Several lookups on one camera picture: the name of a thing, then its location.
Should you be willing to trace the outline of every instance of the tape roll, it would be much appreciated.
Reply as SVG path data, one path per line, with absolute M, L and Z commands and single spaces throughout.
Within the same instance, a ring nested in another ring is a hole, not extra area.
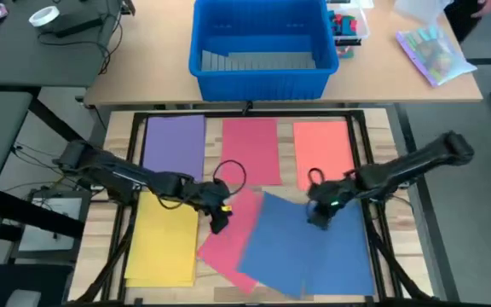
M 45 26 L 52 20 L 55 20 L 58 15 L 60 15 L 58 8 L 56 6 L 49 6 L 35 12 L 29 21 L 35 27 Z

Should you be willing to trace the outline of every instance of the yellow paper sheet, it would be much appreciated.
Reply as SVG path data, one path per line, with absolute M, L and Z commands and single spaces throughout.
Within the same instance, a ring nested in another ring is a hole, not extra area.
M 127 286 L 191 287 L 197 236 L 198 212 L 192 207 L 167 210 L 155 195 L 141 192 L 124 274 Z

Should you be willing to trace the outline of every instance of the pink paper sheet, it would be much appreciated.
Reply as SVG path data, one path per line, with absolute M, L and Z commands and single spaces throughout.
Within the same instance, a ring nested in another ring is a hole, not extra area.
M 210 234 L 198 250 L 198 257 L 225 276 L 243 293 L 251 293 L 257 281 L 238 272 L 241 254 L 257 223 L 263 196 L 248 188 L 241 190 L 232 203 L 233 215 L 218 235 Z
M 277 119 L 225 119 L 222 122 L 221 161 L 240 162 L 248 185 L 281 184 L 277 124 Z M 244 174 L 237 165 L 229 163 L 222 167 L 221 179 L 240 184 Z

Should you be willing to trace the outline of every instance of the person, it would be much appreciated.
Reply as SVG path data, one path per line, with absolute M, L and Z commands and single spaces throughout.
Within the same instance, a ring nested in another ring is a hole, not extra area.
M 458 42 L 462 43 L 481 18 L 491 13 L 491 0 L 454 0 L 444 11 Z

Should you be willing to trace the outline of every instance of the purple paper sheet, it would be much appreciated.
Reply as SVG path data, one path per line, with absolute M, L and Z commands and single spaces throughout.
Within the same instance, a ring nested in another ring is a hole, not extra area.
M 420 60 L 418 60 L 418 58 L 416 58 L 414 51 L 412 49 L 410 49 L 410 47 L 408 46 L 407 40 L 403 37 L 403 35 L 400 32 L 398 32 L 396 34 L 396 37 L 397 37 L 397 41 L 399 42 L 399 44 L 401 45 L 403 50 L 405 50 L 405 53 L 407 53 L 410 61 L 412 61 L 414 63 L 414 65 L 416 66 L 416 68 L 418 68 L 418 70 L 424 75 L 424 77 L 427 78 L 427 80 L 429 81 L 431 86 L 437 87 L 438 84 L 436 83 L 435 79 L 433 79 L 433 77 L 431 77 L 430 73 L 427 71 L 427 68 L 425 68 L 424 64 L 422 64 L 422 62 Z
M 204 116 L 150 118 L 144 148 L 143 167 L 151 171 L 181 172 L 201 181 L 204 174 Z

